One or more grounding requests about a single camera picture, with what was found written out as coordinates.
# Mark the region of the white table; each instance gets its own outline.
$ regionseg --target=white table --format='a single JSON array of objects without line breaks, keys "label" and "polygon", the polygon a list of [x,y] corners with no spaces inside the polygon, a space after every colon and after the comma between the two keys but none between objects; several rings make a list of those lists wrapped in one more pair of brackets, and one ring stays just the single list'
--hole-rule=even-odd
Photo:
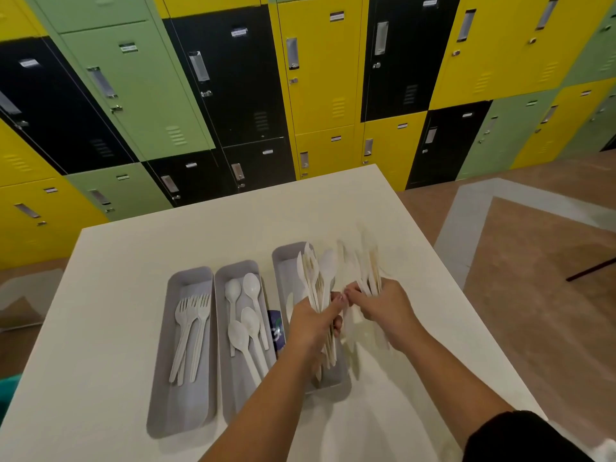
[{"label": "white table", "polygon": [[[309,240],[321,251],[341,235],[358,244],[357,221],[374,233],[384,269],[427,329],[507,401],[544,417],[372,165],[84,230],[0,429],[0,460],[196,461],[226,427],[220,411],[200,429],[159,441],[145,429],[169,277],[253,259],[269,308],[279,309],[274,248]],[[350,395],[305,403],[289,460],[459,459],[412,367],[376,349],[370,324],[355,319]]]}]

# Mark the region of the black sleeve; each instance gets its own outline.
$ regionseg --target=black sleeve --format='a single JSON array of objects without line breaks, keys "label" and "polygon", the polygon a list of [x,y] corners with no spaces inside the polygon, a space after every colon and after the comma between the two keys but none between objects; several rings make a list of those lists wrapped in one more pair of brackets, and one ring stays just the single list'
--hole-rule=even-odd
[{"label": "black sleeve", "polygon": [[575,444],[533,412],[505,412],[466,443],[463,462],[592,462]]}]

